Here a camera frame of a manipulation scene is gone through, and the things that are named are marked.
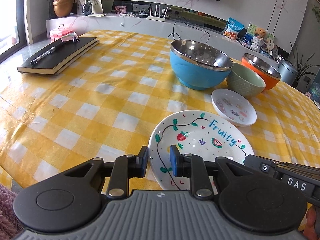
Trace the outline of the person's hand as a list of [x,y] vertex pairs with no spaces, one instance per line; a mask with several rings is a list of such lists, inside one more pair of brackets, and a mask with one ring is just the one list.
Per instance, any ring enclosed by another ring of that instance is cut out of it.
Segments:
[[315,230],[315,224],[317,219],[317,213],[315,207],[312,205],[306,213],[306,225],[303,232],[303,235],[308,240],[317,240],[319,239]]

